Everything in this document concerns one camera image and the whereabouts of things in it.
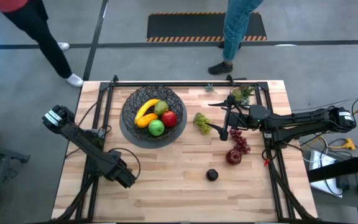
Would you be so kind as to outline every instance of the red shirt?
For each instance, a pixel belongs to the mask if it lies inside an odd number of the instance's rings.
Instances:
[[[12,12],[23,7],[29,0],[0,0],[1,12]]]

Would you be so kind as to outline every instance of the red grapes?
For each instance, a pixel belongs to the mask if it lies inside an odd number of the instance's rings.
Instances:
[[[226,160],[231,165],[237,165],[241,162],[243,154],[248,154],[251,148],[247,144],[247,139],[242,137],[242,131],[238,129],[231,129],[230,136],[236,142],[236,145],[226,154]]]
[[[247,144],[247,139],[241,136],[242,131],[238,129],[231,129],[229,132],[230,136],[237,143],[234,146],[234,150],[241,152],[241,154],[248,154],[251,151],[251,148]]]

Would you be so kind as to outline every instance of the person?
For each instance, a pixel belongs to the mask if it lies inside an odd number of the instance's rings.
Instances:
[[[0,11],[38,43],[41,52],[58,75],[73,86],[83,85],[84,81],[71,71],[63,54],[70,45],[56,42],[49,31],[48,14],[42,0],[0,0]]]
[[[224,18],[224,42],[218,44],[223,48],[223,62],[209,67],[212,75],[228,73],[233,70],[233,59],[241,47],[241,42],[248,29],[249,16],[263,0],[229,0]]]

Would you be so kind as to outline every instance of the black ball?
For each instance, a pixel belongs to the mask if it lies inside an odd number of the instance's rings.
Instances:
[[[206,178],[208,178],[209,181],[215,181],[218,178],[219,174],[214,169],[210,169],[206,172]]]

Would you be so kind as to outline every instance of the sneaker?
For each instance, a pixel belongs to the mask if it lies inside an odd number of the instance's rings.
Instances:
[[[228,67],[224,62],[208,68],[208,73],[211,75],[219,75],[222,73],[229,73],[231,71],[233,71],[233,65]]]
[[[68,44],[68,43],[60,42],[57,44],[59,45],[60,50],[62,50],[62,51],[66,51],[70,48],[70,44]]]
[[[74,73],[70,75],[70,77],[66,78],[67,82],[75,87],[81,87],[84,85],[84,80],[79,76],[75,75]]]
[[[220,41],[219,43],[218,43],[218,47],[219,48],[224,48],[224,41]]]

